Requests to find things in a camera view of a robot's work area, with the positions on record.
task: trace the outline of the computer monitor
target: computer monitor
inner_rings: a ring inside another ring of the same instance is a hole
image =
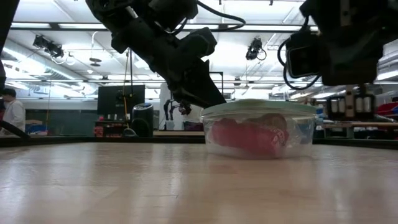
[[[124,94],[131,94],[131,86],[124,87]],[[98,88],[97,113],[124,114],[123,86],[101,86]],[[145,85],[133,85],[132,98],[126,97],[127,113],[131,114],[134,106],[145,103]]]

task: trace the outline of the container lid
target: container lid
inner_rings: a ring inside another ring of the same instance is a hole
[[[247,109],[282,109],[290,111],[298,111],[310,114],[316,114],[317,108],[309,105],[302,105],[299,103],[286,101],[271,101],[271,100],[256,100],[246,99],[238,100],[230,103],[223,103],[216,106],[211,106],[202,111],[202,116],[228,111],[239,111]]]

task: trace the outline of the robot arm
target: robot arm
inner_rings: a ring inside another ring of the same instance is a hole
[[[326,86],[347,85],[345,96],[327,101],[329,117],[372,119],[375,97],[366,93],[365,84],[377,77],[377,63],[383,56],[384,44],[398,38],[398,2],[306,0],[300,10],[307,24],[312,17],[319,33],[312,33],[305,24],[284,42],[287,61],[281,63],[285,67],[285,82],[291,86],[286,79],[288,72],[292,78],[315,75],[314,80],[322,78]],[[359,85],[358,94],[353,91],[353,85]]]
[[[132,49],[162,76],[177,101],[204,108],[225,103],[209,75],[210,55],[217,44],[209,28],[183,39],[171,33],[198,13],[196,0],[86,0],[93,15],[112,33],[119,53]]]

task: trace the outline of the clear plastic container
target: clear plastic container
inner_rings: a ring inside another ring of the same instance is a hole
[[[242,159],[310,154],[316,107],[267,100],[239,100],[202,112],[209,153]]]

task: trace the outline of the desk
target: desk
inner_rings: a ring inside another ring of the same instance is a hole
[[[154,131],[154,136],[204,136],[203,131]]]
[[[0,151],[0,220],[61,224],[398,223],[398,152],[314,146],[243,161],[203,144],[79,143]]]
[[[330,130],[332,128],[345,128],[347,130],[347,138],[354,139],[354,128],[383,128],[389,129],[394,132],[398,129],[398,123],[383,123],[383,122],[346,122],[337,124],[323,124],[321,127],[324,129],[325,138],[330,137]]]

